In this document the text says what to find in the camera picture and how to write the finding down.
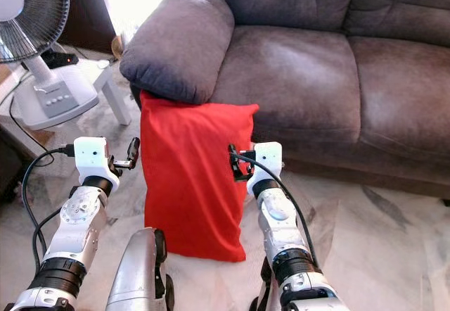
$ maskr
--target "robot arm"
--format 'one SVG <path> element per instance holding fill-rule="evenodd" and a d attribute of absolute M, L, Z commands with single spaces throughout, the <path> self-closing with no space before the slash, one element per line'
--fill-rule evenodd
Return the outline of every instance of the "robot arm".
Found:
<path fill-rule="evenodd" d="M 60 211 L 60 226 L 39 272 L 15 305 L 16 310 L 74 310 L 75 301 L 98 248 L 106 223 L 108 196 L 119 187 L 119 167 L 132 169 L 139 156 L 139 139 L 128 150 L 127 161 L 109 156 L 104 138 L 80 137 L 74 142 L 80 186 Z"/>
<path fill-rule="evenodd" d="M 260 167 L 251 174 L 239 174 L 238 160 L 230 146 L 231 165 L 236 179 L 248 179 L 248 193 L 255 195 L 259 207 L 259 226 L 264 234 L 264 249 L 271 273 L 262 272 L 262 294 L 252 304 L 258 310 L 348 311 L 336 291 L 316 267 L 297 228 L 297 212 L 277 181 Z M 282 168 L 281 145 L 276 142 L 256 144 L 254 151 L 241 151 L 279 178 Z M 276 284 L 270 284 L 265 277 Z M 278 288 L 278 293 L 269 289 Z"/>

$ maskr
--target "black object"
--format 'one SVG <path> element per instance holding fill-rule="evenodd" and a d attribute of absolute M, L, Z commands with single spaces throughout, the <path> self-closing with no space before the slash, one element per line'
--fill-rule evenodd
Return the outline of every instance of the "black object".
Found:
<path fill-rule="evenodd" d="M 31 210 L 30 204 L 28 202 L 28 198 L 27 198 L 27 184 L 28 184 L 28 178 L 30 177 L 31 171 L 33 170 L 34 166 L 36 166 L 36 164 L 45 156 L 47 155 L 51 155 L 54 153 L 63 153 L 64 148 L 58 148 L 58 149 L 52 149 L 50 151 L 46 151 L 45 153 L 39 155 L 37 158 L 35 158 L 33 160 L 33 162 L 31 162 L 30 166 L 28 167 L 27 171 L 25 172 L 25 175 L 23 176 L 23 182 L 22 182 L 22 201 L 23 201 L 23 205 L 25 206 L 25 209 L 28 212 L 28 215 L 30 216 L 30 219 L 34 225 L 34 228 L 38 227 L 38 223 L 36 221 L 36 218 L 34 217 L 34 214 Z M 41 247 L 42 247 L 42 253 L 45 254 L 45 252 L 47 251 L 47 245 L 45 243 L 45 238 L 44 235 L 42 234 L 42 232 L 39 230 L 37 236 L 39 237 L 39 241 L 41 242 Z"/>
<path fill-rule="evenodd" d="M 103 190 L 106 196 L 109 196 L 113 189 L 113 184 L 104 177 L 100 176 L 88 176 L 83 181 L 83 186 L 94 186 Z"/>
<path fill-rule="evenodd" d="M 258 306 L 258 297 L 256 297 L 252 301 L 252 304 L 250 305 L 250 311 L 266 311 L 267 310 L 267 303 L 269 302 L 269 294 L 270 294 L 271 278 L 272 278 L 272 270 L 270 268 L 267 257 L 264 258 L 264 262 L 262 263 L 261 278 L 265 284 L 264 295 L 262 296 L 259 306 Z"/>
<path fill-rule="evenodd" d="M 255 198 L 258 198 L 258 196 L 266 189 L 271 188 L 279 188 L 278 183 L 274 179 L 263 179 L 262 181 L 257 182 L 253 186 L 253 193 L 255 194 Z"/>
<path fill-rule="evenodd" d="M 274 258 L 274 274 L 278 286 L 288 277 L 305 272 L 321 272 L 314 266 L 311 255 L 299 248 L 287 249 Z"/>
<path fill-rule="evenodd" d="M 77 297 L 86 273 L 84 265 L 76 260 L 50 258 L 42 263 L 39 273 L 28 289 L 45 286 L 57 288 Z"/>
<path fill-rule="evenodd" d="M 16 88 L 16 87 L 18 87 L 20 84 L 22 83 L 22 81 L 20 81 L 14 88 Z M 41 147 L 42 149 L 44 149 L 45 151 L 48 151 L 47 150 L 47 148 L 45 148 L 44 146 L 42 146 L 29 132 L 27 132 L 27 130 L 26 129 L 24 129 L 21 125 L 20 125 L 20 123 L 16 120 L 16 118 L 14 117 L 14 115 L 13 115 L 13 102 L 14 102 L 14 96 L 13 96 L 13 98 L 11 99 L 11 102 L 9 103 L 9 110 L 8 110 L 8 113 L 9 113 L 9 117 L 12 119 L 12 121 L 15 123 L 15 125 L 18 127 L 18 129 L 20 129 L 22 132 L 23 132 L 23 134 L 25 134 L 25 135 L 27 135 L 31 140 L 33 140 L 33 142 L 35 143 L 35 144 L 37 144 L 39 147 Z M 51 161 L 48 161 L 47 163 L 45 163 L 45 164 L 43 164 L 43 165 L 35 165 L 35 167 L 46 167 L 47 165 L 51 165 L 54 161 L 55 161 L 55 158 L 51 155 L 51 154 L 49 154 L 50 155 L 50 158 L 51 158 Z"/>
<path fill-rule="evenodd" d="M 236 182 L 248 181 L 252 177 L 252 165 L 247 169 L 247 174 L 244 174 L 239 168 L 239 159 L 234 157 L 234 155 L 238 154 L 234 144 L 230 144 L 228 146 L 228 150 L 230 152 L 230 165 L 231 169 L 233 170 L 234 180 Z M 243 153 L 243 155 L 253 160 L 256 158 L 255 151 L 246 151 Z"/>
<path fill-rule="evenodd" d="M 280 304 L 282 307 L 286 307 L 293 300 L 316 299 L 327 297 L 328 293 L 324 288 L 301 290 L 301 291 L 285 290 L 281 294 Z"/>
<path fill-rule="evenodd" d="M 36 246 L 36 240 L 37 240 L 37 234 L 39 232 L 41 232 L 42 227 L 52 218 L 54 218 L 56 215 L 59 214 L 59 212 L 61 211 L 61 208 L 53 211 L 49 216 L 45 217 L 42 222 L 40 222 L 36 229 L 33 232 L 33 237 L 32 237 L 32 250 L 33 250 L 33 257 L 34 257 L 34 275 L 36 276 L 39 273 L 39 269 L 41 267 L 41 263 L 39 261 L 39 255 L 37 254 L 37 246 Z"/>
<path fill-rule="evenodd" d="M 55 52 L 52 49 L 43 52 L 43 54 L 41 54 L 41 58 L 51 70 L 58 67 L 76 65 L 79 61 L 75 54 Z M 28 70 L 28 67 L 24 63 L 22 63 L 22 67 Z"/>
<path fill-rule="evenodd" d="M 175 306 L 175 292 L 174 292 L 174 281 L 172 278 L 166 274 L 166 306 L 167 311 L 174 311 Z"/>
<path fill-rule="evenodd" d="M 257 167 L 260 167 L 261 169 L 263 169 L 263 171 L 265 171 L 267 174 L 269 174 L 270 176 L 272 176 L 272 178 L 280 185 L 280 187 L 282 188 L 282 190 L 284 191 L 285 195 L 289 198 L 289 201 L 292 202 L 292 204 L 295 207 L 295 210 L 297 211 L 297 214 L 300 218 L 300 221 L 302 222 L 302 227 L 304 230 L 304 235 L 307 238 L 307 243 L 309 246 L 309 251 L 311 252 L 311 257 L 313 260 L 314 265 L 319 268 L 319 262 L 317 260 L 316 257 L 316 251 L 314 250 L 314 244 L 312 243 L 312 239 L 311 239 L 311 234 L 309 233 L 309 229 L 308 229 L 308 224 L 307 221 L 304 218 L 304 215 L 302 213 L 302 210 L 300 209 L 300 207 L 298 206 L 297 202 L 295 202 L 293 195 L 290 193 L 290 191 L 288 190 L 288 188 L 286 188 L 286 186 L 284 185 L 284 183 L 265 165 L 262 165 L 261 163 L 251 159 L 251 158 L 247 158 L 245 156 L 239 155 L 237 153 L 231 153 L 230 157 L 234 157 L 234 158 L 238 158 L 240 160 L 244 160 L 245 162 L 249 162 L 252 165 L 256 165 Z"/>
<path fill-rule="evenodd" d="M 136 162 L 139 158 L 139 146 L 140 145 L 141 145 L 141 140 L 139 140 L 139 138 L 137 138 L 137 137 L 134 137 L 128 146 L 127 160 L 131 161 L 130 169 L 133 169 L 134 167 L 136 167 Z"/>
<path fill-rule="evenodd" d="M 156 264 L 164 263 L 167 258 L 166 238 L 164 232 L 160 229 L 155 229 L 155 244 L 156 244 Z"/>
<path fill-rule="evenodd" d="M 79 186 L 73 186 L 70 190 L 69 193 L 69 198 L 71 198 L 73 196 L 73 194 L 77 191 L 77 189 L 79 188 Z"/>
<path fill-rule="evenodd" d="M 162 230 L 155 230 L 155 245 L 156 245 L 156 259 L 155 259 L 155 297 L 162 298 L 166 292 L 166 287 L 162 282 L 161 264 L 167 258 L 167 247 L 164 232 Z"/>
<path fill-rule="evenodd" d="M 121 177 L 123 170 L 118 169 L 120 168 L 118 163 L 122 163 L 122 161 L 114 161 L 114 155 L 111 155 L 110 160 L 108 161 L 108 167 L 110 168 L 110 171 L 117 177 Z"/>

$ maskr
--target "marble floor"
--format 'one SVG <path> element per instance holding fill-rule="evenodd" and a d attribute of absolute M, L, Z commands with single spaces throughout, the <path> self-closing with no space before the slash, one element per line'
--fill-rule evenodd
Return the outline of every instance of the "marble floor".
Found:
<path fill-rule="evenodd" d="M 133 122 L 119 126 L 101 97 L 78 125 L 89 135 L 106 137 L 111 152 L 123 156 L 131 138 L 139 135 L 139 110 L 115 68 Z M 307 216 L 325 276 L 350 310 L 450 310 L 450 208 L 438 198 L 291 172 L 281 177 Z M 75 170 L 64 178 L 37 170 L 30 180 L 30 193 L 38 220 L 55 210 L 76 183 Z M 122 252 L 129 237 L 143 226 L 145 192 L 139 163 L 124 174 L 119 191 L 111 196 L 108 224 L 78 297 L 78 311 L 104 310 Z M 247 198 L 241 222 L 245 262 L 169 254 L 166 263 L 174 279 L 175 310 L 248 310 L 259 293 L 264 258 L 257 214 L 255 200 Z M 45 227 L 48 240 L 57 225 L 54 220 Z M 32 279 L 32 231 L 20 202 L 0 205 L 0 310 Z"/>

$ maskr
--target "electric fan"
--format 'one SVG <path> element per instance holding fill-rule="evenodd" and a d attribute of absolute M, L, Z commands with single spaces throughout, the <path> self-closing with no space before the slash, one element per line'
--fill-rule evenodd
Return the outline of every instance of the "electric fan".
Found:
<path fill-rule="evenodd" d="M 68 13 L 69 0 L 0 0 L 0 63 L 23 61 L 32 73 L 14 99 L 33 130 L 58 125 L 98 103 L 76 65 L 50 70 L 40 57 L 61 35 Z"/>

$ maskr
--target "fan stand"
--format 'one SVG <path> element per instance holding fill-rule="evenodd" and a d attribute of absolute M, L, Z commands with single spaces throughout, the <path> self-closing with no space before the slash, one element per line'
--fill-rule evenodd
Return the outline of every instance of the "fan stand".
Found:
<path fill-rule="evenodd" d="M 76 65 L 50 70 L 40 56 L 24 63 L 32 76 L 18 87 L 14 99 L 30 129 L 59 125 L 98 103 L 96 90 Z"/>

